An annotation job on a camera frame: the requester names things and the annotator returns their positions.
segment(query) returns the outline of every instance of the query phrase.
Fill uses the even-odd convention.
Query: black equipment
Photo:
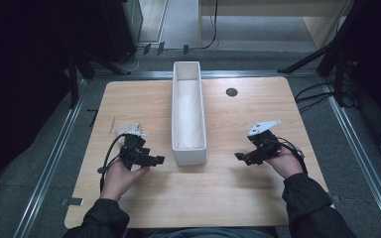
[[[119,154],[113,158],[108,164],[108,157],[110,156],[111,150],[113,149],[116,142],[121,138],[125,137],[124,145],[120,148]],[[156,165],[162,165],[165,157],[149,156],[150,149],[143,148],[145,144],[145,140],[142,139],[141,136],[135,134],[121,134],[112,142],[109,151],[107,152],[106,158],[104,160],[103,167],[100,167],[97,172],[101,174],[100,179],[100,192],[103,191],[104,187],[104,177],[113,163],[116,160],[120,160],[123,165],[125,165],[126,169],[129,171],[132,169],[133,165],[138,165],[141,167],[155,167]]]
[[[270,130],[266,130],[260,134],[248,136],[247,138],[253,145],[255,145],[256,150],[247,154],[234,153],[234,156],[239,161],[244,161],[248,166],[253,164],[262,165],[265,160],[278,157],[281,152],[281,147],[285,147],[289,149],[299,161],[303,172],[306,174],[308,173],[308,169],[306,168],[304,162],[305,156],[303,155],[303,152],[289,141],[276,137]]]

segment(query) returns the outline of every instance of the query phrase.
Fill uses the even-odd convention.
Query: person's left hand
[[[122,162],[116,161],[107,171],[100,198],[119,201],[120,196],[149,170],[149,167],[144,167],[131,172],[125,168]]]

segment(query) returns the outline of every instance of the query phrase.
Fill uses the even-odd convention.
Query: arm
[[[342,216],[332,207],[323,188],[303,173],[286,148],[278,158],[266,160],[284,180],[290,233],[293,237],[355,237]]]
[[[107,172],[103,191],[85,214],[80,226],[67,231],[64,238],[71,237],[122,237],[129,223],[129,216],[119,208],[118,201],[137,179],[150,168],[128,171],[123,163],[115,162]]]

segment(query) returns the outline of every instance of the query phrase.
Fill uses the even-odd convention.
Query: hand
[[[281,153],[278,157],[265,160],[274,170],[284,179],[303,172],[302,166],[292,152],[281,147]]]
[[[116,161],[107,171],[100,198],[119,201],[120,196],[149,170],[149,167],[144,167],[131,172],[125,168],[122,162]]]

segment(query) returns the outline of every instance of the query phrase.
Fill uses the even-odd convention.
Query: sleeve
[[[98,199],[87,211],[82,224],[67,231],[63,238],[122,237],[129,215],[111,199]]]
[[[290,233],[293,237],[355,237],[335,209],[328,194],[307,174],[284,180]]]

